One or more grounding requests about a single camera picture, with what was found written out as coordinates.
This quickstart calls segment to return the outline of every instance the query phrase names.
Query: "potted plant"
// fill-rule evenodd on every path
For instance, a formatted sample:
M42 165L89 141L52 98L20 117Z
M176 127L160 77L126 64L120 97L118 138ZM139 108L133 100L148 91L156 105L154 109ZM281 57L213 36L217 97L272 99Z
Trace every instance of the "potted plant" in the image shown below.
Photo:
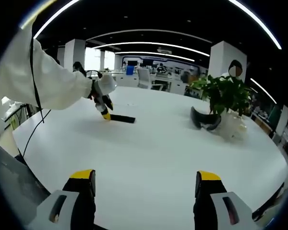
M249 106L249 89L238 78L232 76L213 78L209 75L208 82L202 86L202 90L203 97L210 101L211 113L221 115L231 109L242 116Z

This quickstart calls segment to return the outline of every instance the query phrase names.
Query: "window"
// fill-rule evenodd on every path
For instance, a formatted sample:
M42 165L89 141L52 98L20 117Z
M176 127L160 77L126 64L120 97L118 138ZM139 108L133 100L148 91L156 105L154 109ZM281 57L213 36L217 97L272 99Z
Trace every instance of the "window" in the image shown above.
M99 70L100 69L100 49L85 48L84 59L85 70Z
M105 51L105 68L114 70L115 68L115 54L110 51Z

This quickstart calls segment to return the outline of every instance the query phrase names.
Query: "white protective suit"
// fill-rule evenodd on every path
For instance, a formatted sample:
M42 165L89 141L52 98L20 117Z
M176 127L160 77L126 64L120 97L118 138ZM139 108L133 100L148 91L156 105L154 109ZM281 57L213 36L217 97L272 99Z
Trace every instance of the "white protective suit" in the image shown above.
M13 38L0 61L0 106L1 98L7 96L13 101L37 106L32 72L30 67L31 22ZM34 40L33 70L41 107L45 109L65 109L87 98L93 81L79 71L69 72L47 55L40 43ZM104 76L106 85L113 79Z

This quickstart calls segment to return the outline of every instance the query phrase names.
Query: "gray chair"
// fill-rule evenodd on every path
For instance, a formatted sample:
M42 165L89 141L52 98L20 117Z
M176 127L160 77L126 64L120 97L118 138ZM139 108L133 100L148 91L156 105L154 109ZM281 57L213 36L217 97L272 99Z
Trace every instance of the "gray chair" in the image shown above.
M139 68L139 84L138 87L142 89L152 89L153 86L160 86L159 91L162 90L163 84L153 84L151 81L149 69Z

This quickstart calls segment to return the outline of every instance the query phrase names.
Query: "white table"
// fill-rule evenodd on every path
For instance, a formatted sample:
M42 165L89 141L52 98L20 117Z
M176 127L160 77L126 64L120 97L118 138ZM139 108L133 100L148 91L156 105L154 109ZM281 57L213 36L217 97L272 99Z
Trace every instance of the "white table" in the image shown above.
M134 116L135 124L106 121L92 101L81 99L51 111L25 154L50 192L62 189L75 171L95 169L95 223L103 228L193 230L198 170L219 175L252 211L287 175L282 154L250 119L245 141L226 143L192 124L191 106L208 112L204 101L128 87L110 96L113 113ZM21 152L39 121L38 113L14 131Z

